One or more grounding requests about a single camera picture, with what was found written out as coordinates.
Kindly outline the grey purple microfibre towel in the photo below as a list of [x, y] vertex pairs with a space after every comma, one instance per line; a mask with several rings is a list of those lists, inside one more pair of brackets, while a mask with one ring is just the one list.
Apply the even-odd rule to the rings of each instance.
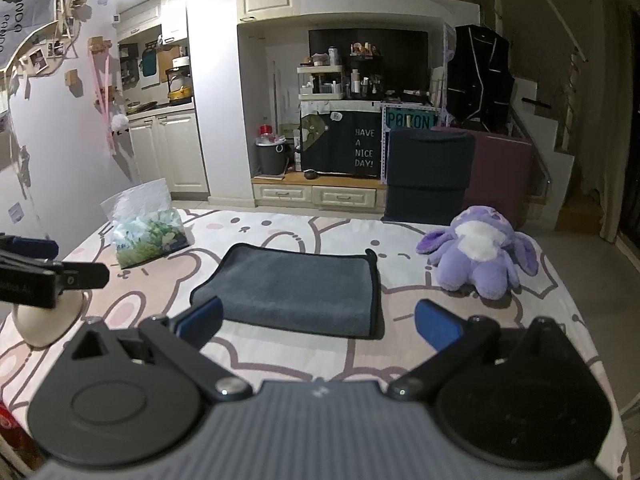
[[365, 340], [384, 336], [378, 257], [315, 255], [235, 244], [191, 292], [218, 298], [228, 321], [289, 332]]

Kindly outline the beige round object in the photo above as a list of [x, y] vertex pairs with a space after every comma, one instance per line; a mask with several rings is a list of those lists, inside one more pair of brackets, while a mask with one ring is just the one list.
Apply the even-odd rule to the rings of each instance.
[[12, 320], [26, 344], [32, 348], [50, 347], [61, 339], [79, 320], [86, 295], [80, 290], [66, 290], [58, 296], [53, 309], [14, 304]]

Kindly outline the cartoon bear tablecloth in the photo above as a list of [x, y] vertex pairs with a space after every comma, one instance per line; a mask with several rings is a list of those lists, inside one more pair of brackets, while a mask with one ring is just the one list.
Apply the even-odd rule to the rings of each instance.
[[307, 255], [357, 255], [372, 250], [381, 275], [385, 334], [379, 341], [335, 338], [226, 324], [206, 356], [227, 365], [254, 385], [267, 379], [374, 379], [386, 384], [433, 354], [414, 328], [412, 312], [430, 298], [455, 314], [487, 314], [501, 325], [525, 325], [549, 315], [561, 325], [590, 370], [605, 380], [604, 367], [574, 300], [546, 256], [535, 276], [523, 276], [522, 288], [500, 301], [474, 292], [444, 292], [432, 268], [416, 252], [424, 226], [305, 217], [294, 214], [186, 210], [182, 213], [192, 244], [180, 252], [124, 271], [119, 269], [112, 230], [102, 226], [71, 254], [75, 261], [96, 260], [111, 268], [108, 285], [94, 292], [88, 312], [109, 326], [129, 327], [155, 313], [177, 313], [192, 289], [217, 269], [234, 244], [282, 249]]

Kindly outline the purple plush toy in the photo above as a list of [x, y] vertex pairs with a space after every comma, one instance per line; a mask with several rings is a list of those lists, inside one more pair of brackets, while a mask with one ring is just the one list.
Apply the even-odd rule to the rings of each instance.
[[532, 240], [489, 206], [471, 206], [449, 226], [425, 234], [416, 252], [434, 266], [440, 288], [456, 292], [473, 287], [489, 301], [518, 289], [520, 272], [534, 276], [539, 269]]

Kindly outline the floral tissue pack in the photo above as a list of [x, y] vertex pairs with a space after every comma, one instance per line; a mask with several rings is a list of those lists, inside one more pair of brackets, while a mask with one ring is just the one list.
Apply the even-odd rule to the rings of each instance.
[[122, 269], [133, 268], [189, 246], [166, 180], [128, 188], [101, 203], [112, 227], [112, 244]]

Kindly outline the white drawer cabinet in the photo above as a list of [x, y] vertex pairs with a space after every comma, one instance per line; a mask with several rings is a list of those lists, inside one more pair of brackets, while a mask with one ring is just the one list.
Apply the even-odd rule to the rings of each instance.
[[307, 208], [382, 214], [386, 185], [375, 179], [320, 176], [306, 179], [301, 172], [280, 177], [252, 179], [254, 201], [258, 206]]

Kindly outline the dark blue chair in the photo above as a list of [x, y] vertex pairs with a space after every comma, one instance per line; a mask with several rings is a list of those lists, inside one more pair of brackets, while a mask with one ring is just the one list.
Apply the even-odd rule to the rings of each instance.
[[468, 132], [391, 131], [383, 219], [448, 224], [462, 211], [474, 153], [475, 139]]

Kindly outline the white kitchen cabinet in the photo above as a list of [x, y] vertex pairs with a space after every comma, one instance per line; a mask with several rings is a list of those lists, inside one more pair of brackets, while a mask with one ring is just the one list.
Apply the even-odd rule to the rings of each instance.
[[194, 110], [134, 119], [129, 134], [142, 182], [164, 179], [172, 194], [209, 194]]

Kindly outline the maroon board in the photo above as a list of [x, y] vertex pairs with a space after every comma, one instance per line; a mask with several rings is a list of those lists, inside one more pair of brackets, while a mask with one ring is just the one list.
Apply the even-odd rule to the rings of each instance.
[[524, 218], [533, 145], [501, 134], [468, 133], [474, 136], [475, 150], [463, 207], [494, 207], [516, 228]]

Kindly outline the dark grey trash bin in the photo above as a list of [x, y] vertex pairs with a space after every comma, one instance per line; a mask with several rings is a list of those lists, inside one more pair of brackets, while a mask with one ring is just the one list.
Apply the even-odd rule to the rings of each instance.
[[274, 141], [257, 140], [259, 170], [263, 176], [274, 177], [285, 174], [290, 164], [291, 145], [285, 138]]

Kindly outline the black have a nice day cloth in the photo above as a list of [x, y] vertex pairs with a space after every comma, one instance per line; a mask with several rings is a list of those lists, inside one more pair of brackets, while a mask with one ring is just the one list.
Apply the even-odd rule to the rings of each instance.
[[318, 174], [375, 178], [381, 173], [380, 112], [334, 110], [302, 117], [300, 166]]

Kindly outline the teal poison sign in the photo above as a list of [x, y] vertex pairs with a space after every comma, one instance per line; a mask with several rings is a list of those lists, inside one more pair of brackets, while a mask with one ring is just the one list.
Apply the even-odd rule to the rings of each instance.
[[405, 108], [388, 108], [385, 111], [387, 129], [407, 128], [430, 130], [436, 126], [437, 113], [434, 110], [406, 110]]

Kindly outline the black garment bag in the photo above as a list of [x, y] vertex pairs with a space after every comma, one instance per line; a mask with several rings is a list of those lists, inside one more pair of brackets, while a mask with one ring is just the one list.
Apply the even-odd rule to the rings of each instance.
[[447, 112], [454, 123], [506, 134], [513, 86], [509, 43], [485, 26], [458, 26], [447, 67]]

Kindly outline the cream shelf organizer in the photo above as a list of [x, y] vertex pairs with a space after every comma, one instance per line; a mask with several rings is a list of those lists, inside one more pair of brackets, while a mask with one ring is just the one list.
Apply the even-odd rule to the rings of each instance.
[[301, 101], [336, 101], [344, 99], [341, 65], [298, 66], [296, 68]]

